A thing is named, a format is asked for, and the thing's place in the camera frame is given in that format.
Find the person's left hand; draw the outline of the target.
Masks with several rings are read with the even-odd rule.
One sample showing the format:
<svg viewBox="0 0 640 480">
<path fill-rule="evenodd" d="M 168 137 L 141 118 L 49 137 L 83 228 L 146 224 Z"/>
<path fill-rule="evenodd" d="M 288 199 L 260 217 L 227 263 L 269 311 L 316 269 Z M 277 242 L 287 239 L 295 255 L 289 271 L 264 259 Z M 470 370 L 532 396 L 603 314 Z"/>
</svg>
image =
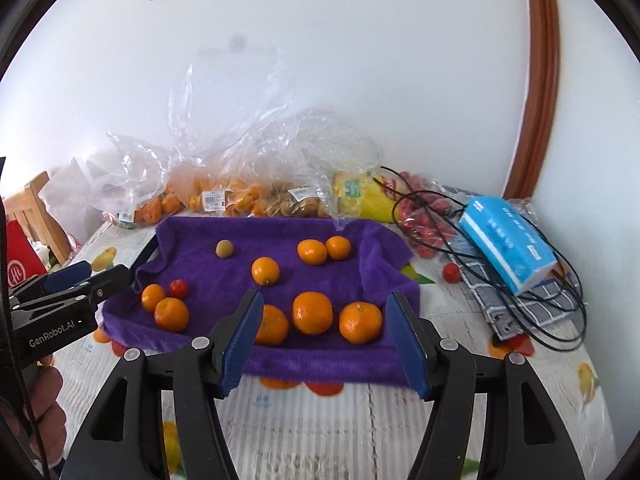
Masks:
<svg viewBox="0 0 640 480">
<path fill-rule="evenodd" d="M 29 401 L 42 440 L 49 467 L 58 466 L 63 458 L 67 438 L 66 414 L 58 404 L 63 376 L 54 366 L 52 354 L 40 361 L 38 375 L 29 393 Z"/>
</svg>

